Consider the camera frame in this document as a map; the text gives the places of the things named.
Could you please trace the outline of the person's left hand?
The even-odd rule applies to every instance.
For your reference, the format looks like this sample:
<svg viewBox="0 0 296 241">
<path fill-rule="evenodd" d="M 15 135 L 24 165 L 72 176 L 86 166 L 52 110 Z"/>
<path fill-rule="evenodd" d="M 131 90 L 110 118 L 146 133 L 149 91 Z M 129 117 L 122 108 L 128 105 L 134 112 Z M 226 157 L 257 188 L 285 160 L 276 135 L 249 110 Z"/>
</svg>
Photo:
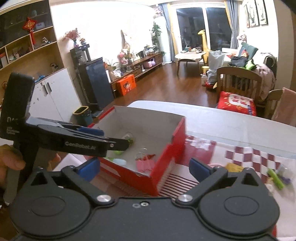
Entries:
<svg viewBox="0 0 296 241">
<path fill-rule="evenodd" d="M 8 170 L 20 171 L 25 168 L 25 161 L 22 154 L 12 146 L 2 145 L 0 149 L 0 172 L 1 172 L 1 188 L 6 188 L 6 175 Z"/>
</svg>

